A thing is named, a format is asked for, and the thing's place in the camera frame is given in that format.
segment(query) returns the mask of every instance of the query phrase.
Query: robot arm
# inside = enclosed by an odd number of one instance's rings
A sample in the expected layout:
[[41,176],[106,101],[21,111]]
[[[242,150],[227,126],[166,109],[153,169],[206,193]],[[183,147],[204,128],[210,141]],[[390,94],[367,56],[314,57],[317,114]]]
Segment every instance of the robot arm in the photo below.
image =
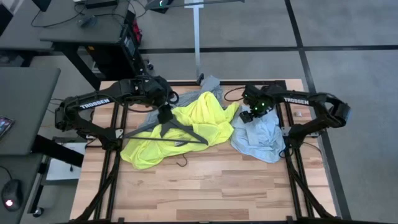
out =
[[301,145],[305,136],[325,128],[340,128],[346,125],[351,108],[337,97],[329,93],[306,93],[287,91],[277,85],[263,86],[260,90],[253,85],[246,85],[242,94],[243,102],[250,106],[251,112],[243,111],[239,114],[244,123],[253,118],[264,116],[278,103],[294,103],[312,106],[319,112],[316,119],[306,124],[295,124],[289,131],[292,144]]
[[[174,96],[177,97],[177,100],[171,101]],[[160,123],[165,123],[172,119],[170,106],[165,104],[177,101],[178,95],[172,91],[170,85],[162,77],[139,76],[120,80],[107,89],[66,98],[55,110],[55,127],[62,131],[75,129],[82,137],[94,136],[101,141],[103,149],[112,149],[117,146],[117,140],[120,138],[116,134],[116,130],[102,128],[82,119],[79,116],[79,111],[108,103],[140,104],[158,108],[158,119]]]

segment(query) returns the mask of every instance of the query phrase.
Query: white paper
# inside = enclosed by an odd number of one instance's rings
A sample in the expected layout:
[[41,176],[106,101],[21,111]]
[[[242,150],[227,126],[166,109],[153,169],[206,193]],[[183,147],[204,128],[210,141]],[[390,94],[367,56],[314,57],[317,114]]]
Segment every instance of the white paper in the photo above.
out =
[[[63,144],[63,146],[84,155],[86,144],[87,143],[85,143],[85,142],[65,143],[65,144]],[[49,171],[47,172],[46,180],[79,179],[81,168],[72,166],[73,171],[70,171],[70,166],[71,166],[70,164],[67,164],[66,162],[60,161],[58,159],[51,159],[50,167],[49,167]]]

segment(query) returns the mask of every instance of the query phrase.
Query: gray desk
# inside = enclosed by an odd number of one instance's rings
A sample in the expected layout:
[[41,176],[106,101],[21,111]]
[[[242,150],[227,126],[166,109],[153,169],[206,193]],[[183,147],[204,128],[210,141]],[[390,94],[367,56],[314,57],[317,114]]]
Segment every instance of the gray desk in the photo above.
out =
[[30,25],[39,8],[31,1],[25,0],[4,33],[0,36],[0,49],[2,50],[52,50],[52,43],[41,41],[39,34],[42,28]]
[[[119,0],[115,14],[126,16],[129,3],[126,0]],[[36,20],[35,25],[42,26],[49,23],[63,21],[77,14],[74,9],[75,3],[72,0],[52,0],[46,12],[41,12]],[[81,11],[82,6],[77,6],[77,11]],[[96,9],[85,9],[85,14],[108,14],[112,13],[115,6],[101,7]],[[114,44],[119,41],[122,27],[120,24],[124,22],[120,16],[100,16],[97,17],[97,23],[93,27],[82,29],[78,26],[77,21],[83,16],[61,24],[55,27],[44,28],[40,33],[40,40],[52,42],[68,42],[68,43],[103,43]]]
[[0,116],[16,121],[0,139],[0,156],[30,153],[59,75],[55,68],[0,68]]
[[[12,178],[19,179],[22,182],[22,194],[24,197],[21,208],[16,212],[8,212],[3,205],[0,205],[0,217],[2,223],[16,224],[21,220],[30,191],[32,190],[36,179],[37,171],[42,162],[42,158],[42,154],[30,154],[28,156],[0,156],[0,165],[10,171]],[[2,188],[8,180],[9,176],[7,172],[4,169],[1,169],[0,188]]]
[[[24,195],[22,207],[16,212],[8,212],[0,205],[4,223],[19,223],[43,155],[79,167],[83,162],[80,153],[37,135],[59,75],[56,68],[0,68],[0,95],[5,99],[0,114],[16,121],[0,139],[0,165],[8,168],[13,178],[21,180]],[[7,173],[0,170],[0,188],[8,180]],[[30,213],[37,207],[37,195],[40,196],[36,194],[32,200]]]
[[[84,14],[119,14],[126,16],[129,3],[126,0],[119,0],[117,7],[101,7],[96,9],[85,9]],[[78,12],[84,6],[77,6]],[[34,24],[37,26],[46,25],[65,19],[71,18],[77,14],[75,3],[72,0],[52,0],[46,12],[40,13]],[[77,24],[78,20],[83,16],[78,16],[59,26],[43,28],[40,33],[40,40],[47,40],[54,43],[55,48],[63,52],[63,54],[71,61],[71,63],[79,70],[84,78],[99,90],[101,81],[94,75],[91,68],[82,61],[77,54],[79,46],[90,46],[90,44],[115,44],[119,42],[122,31],[121,24],[124,19],[120,16],[97,16],[97,22],[93,27],[81,28]]]

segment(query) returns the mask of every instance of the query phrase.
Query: black cable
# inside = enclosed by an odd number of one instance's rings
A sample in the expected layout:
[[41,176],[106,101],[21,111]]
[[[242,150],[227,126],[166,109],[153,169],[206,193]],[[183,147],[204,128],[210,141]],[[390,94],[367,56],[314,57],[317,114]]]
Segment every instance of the black cable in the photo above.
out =
[[185,157],[185,153],[182,154],[182,157],[184,157],[184,159],[185,159],[185,164],[184,164],[184,165],[181,165],[181,164],[179,164],[178,162],[176,162],[176,164],[179,165],[180,167],[185,167],[186,165],[188,165],[188,159]]
[[133,0],[133,1],[137,2],[138,4],[140,4],[142,6],[142,8],[145,10],[144,13],[142,13],[142,15],[140,15],[140,16],[136,15],[136,19],[138,19],[141,16],[145,15],[145,13],[147,13],[147,9],[145,8],[145,6],[141,2],[139,2],[139,0]]
[[11,176],[10,171],[9,171],[7,168],[5,168],[4,166],[0,166],[0,168],[3,168],[4,170],[6,170],[7,173],[8,173],[8,176],[10,177],[10,179],[11,179],[11,180],[13,179],[12,176]]
[[[86,14],[83,13],[83,11],[85,10],[85,8],[83,8],[81,11],[78,11],[78,10],[76,9],[77,6],[79,6],[79,5],[76,4],[75,7],[74,7],[74,10],[75,10],[78,14],[80,14],[80,15],[82,15],[82,16],[85,16]],[[119,24],[121,27],[124,27],[124,25],[123,25],[122,23],[120,23],[120,22],[114,17],[114,16],[120,16],[120,17],[122,17],[124,20],[126,20],[126,18],[125,18],[124,16],[122,16],[122,15],[120,15],[120,14],[114,13],[115,10],[118,8],[118,6],[119,6],[119,2],[118,2],[118,4],[112,9],[112,13],[94,14],[93,16],[95,16],[95,17],[100,17],[100,16],[112,16],[112,18],[115,19],[116,22],[118,22],[118,24]]]
[[[69,140],[69,141],[67,141],[67,142],[62,142],[62,143],[61,143],[61,146],[63,146],[64,144],[67,144],[67,143],[71,143],[71,142],[74,142],[74,141],[73,141],[73,140]],[[69,172],[73,172],[73,166],[72,166],[72,164],[70,164]]]
[[132,10],[134,11],[134,15],[135,16],[137,16],[137,13],[136,13],[136,8],[132,5],[132,3],[131,3],[131,1],[130,0],[127,0],[127,2],[129,3],[129,5],[132,7]]
[[[309,145],[309,146],[314,147],[315,149],[318,149],[319,153],[322,154],[322,151],[321,151],[321,149],[320,149],[319,147],[316,147],[315,145],[310,144],[310,143],[308,143],[308,142],[303,142],[303,144],[307,144],[307,145]],[[293,156],[293,150],[290,151],[290,149],[291,149],[291,148],[286,148],[286,149],[280,151],[280,152],[279,152],[279,157],[281,157],[281,158],[286,158],[286,152],[287,152],[287,151],[289,151],[289,153],[287,154],[287,156],[289,156],[289,157],[290,157],[290,156]]]
[[95,110],[93,110],[93,111],[90,113],[91,122],[93,122],[93,119],[94,119],[94,112],[95,112]]
[[279,157],[281,158],[286,158],[286,157],[290,157],[293,156],[293,150],[290,150],[291,148],[286,147],[286,149],[282,150],[279,152]]
[[148,112],[152,112],[152,111],[155,111],[155,110],[158,109],[158,108],[154,108],[154,109],[147,110],[147,111],[138,111],[138,110],[134,110],[134,109],[129,108],[129,107],[126,106],[124,103],[119,102],[119,101],[118,101],[117,99],[115,99],[115,97],[113,97],[113,96],[109,96],[108,94],[104,94],[104,93],[99,93],[99,95],[106,96],[106,97],[108,97],[109,99],[112,99],[112,100],[114,101],[114,103],[117,103],[119,106],[122,106],[123,108],[125,108],[125,109],[127,109],[127,110],[129,110],[129,111],[136,112],[136,113],[148,113]]
[[78,16],[81,14],[81,12],[83,12],[83,10],[85,10],[85,7],[84,7],[78,14],[74,15],[73,17],[71,17],[71,18],[69,18],[69,19],[65,19],[64,21],[61,21],[61,22],[56,22],[56,23],[54,23],[54,24],[49,24],[49,25],[44,25],[44,26],[33,25],[34,21],[36,20],[36,17],[37,17],[37,16],[40,14],[40,12],[41,12],[41,10],[39,10],[39,11],[37,12],[36,16],[32,19],[32,22],[30,23],[30,25],[31,25],[32,27],[38,27],[38,28],[48,28],[48,27],[52,27],[52,26],[57,26],[57,25],[60,25],[60,24],[69,22],[69,21],[71,21],[72,19],[78,17]]
[[226,92],[225,95],[224,95],[224,100],[226,100],[226,101],[228,101],[228,102],[235,102],[235,101],[242,100],[244,97],[242,97],[242,98],[240,98],[240,99],[238,99],[238,100],[228,100],[228,99],[226,98],[226,95],[230,94],[231,92],[233,92],[233,91],[235,91],[235,90],[241,90],[241,89],[243,89],[243,88],[244,88],[244,86],[238,87],[238,88],[235,88],[235,89],[233,89],[233,90],[230,90],[230,91]]
[[97,138],[94,138],[93,140],[89,141],[86,145],[85,145],[85,149],[87,149],[88,147],[101,147],[101,146],[89,146],[91,143],[93,143],[95,140],[97,140]]
[[317,147],[316,145],[310,144],[310,143],[308,143],[308,142],[303,142],[303,144],[307,144],[307,145],[309,145],[309,146],[312,146],[312,147],[314,147],[315,149],[318,149],[319,153],[321,153],[321,154],[322,154],[322,151],[321,151],[321,149],[320,149],[319,147]]

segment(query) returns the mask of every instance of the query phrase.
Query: desk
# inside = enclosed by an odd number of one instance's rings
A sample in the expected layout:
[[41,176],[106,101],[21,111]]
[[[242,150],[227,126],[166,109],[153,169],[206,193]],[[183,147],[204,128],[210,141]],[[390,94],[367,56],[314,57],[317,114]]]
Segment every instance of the desk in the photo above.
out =
[[[126,16],[129,3],[120,0],[118,6],[101,7],[96,9],[85,9],[85,14],[108,14],[114,11],[115,14]],[[46,12],[40,13],[35,25],[40,26],[49,24],[54,21],[62,21],[71,18],[77,14],[74,9],[75,3],[72,0],[52,0]],[[82,6],[77,6],[77,11],[81,11]],[[63,52],[63,54],[71,61],[71,63],[79,70],[86,80],[98,90],[100,80],[94,75],[90,68],[82,61],[77,54],[79,46],[94,46],[95,44],[116,44],[121,38],[124,19],[120,16],[100,16],[93,27],[82,29],[77,24],[76,19],[60,24],[59,26],[44,28],[40,33],[40,40],[51,41],[55,44],[55,48]]]
[[[103,82],[107,88],[112,82]],[[303,91],[301,80],[286,80],[288,90]],[[237,86],[223,86],[224,92]],[[178,94],[199,89],[199,86],[173,86]],[[241,92],[231,93],[228,98],[240,98]],[[311,120],[306,106],[291,105],[293,113],[300,111],[296,123]],[[143,106],[134,105],[136,110]],[[95,109],[93,122],[108,127],[113,105]],[[284,124],[288,124],[285,110]],[[125,132],[136,129],[145,115],[128,112]],[[318,145],[316,139],[305,140]],[[303,145],[301,153],[307,181],[320,203],[335,215],[329,184],[320,153],[313,147]],[[136,170],[128,162],[121,161],[114,198],[113,217],[115,222],[124,217],[126,222],[175,222],[175,221],[240,221],[240,220],[286,220],[287,215],[295,216],[283,159],[275,164],[245,156],[233,149],[229,142],[209,147],[202,152],[189,152],[186,167],[181,155],[168,157],[159,165],[146,170]],[[76,218],[97,193],[103,166],[104,150],[87,149],[82,164],[75,201],[70,218]],[[303,195],[299,190],[303,215],[306,215]],[[104,218],[108,196],[104,197],[101,217]]]
[[[42,162],[42,154],[31,154],[28,156],[0,156],[0,165],[6,167],[14,179],[22,182],[22,194],[24,196],[21,208],[16,212],[8,212],[3,205],[0,206],[0,217],[4,223],[19,223],[24,213],[30,191],[36,179],[37,171]],[[8,182],[9,177],[5,170],[0,171],[0,188]]]
[[[24,195],[17,212],[0,206],[5,223],[19,223],[44,154],[81,166],[83,155],[37,135],[59,74],[56,68],[0,68],[0,96],[4,99],[0,114],[15,120],[0,140],[0,165],[21,180]],[[7,173],[0,171],[0,188],[6,181]],[[29,212],[35,211],[37,202],[38,198],[33,200]]]
[[29,51],[52,50],[51,42],[41,41],[39,38],[42,29],[30,25],[38,11],[39,8],[31,0],[25,0],[8,24],[4,33],[0,36],[0,49]]

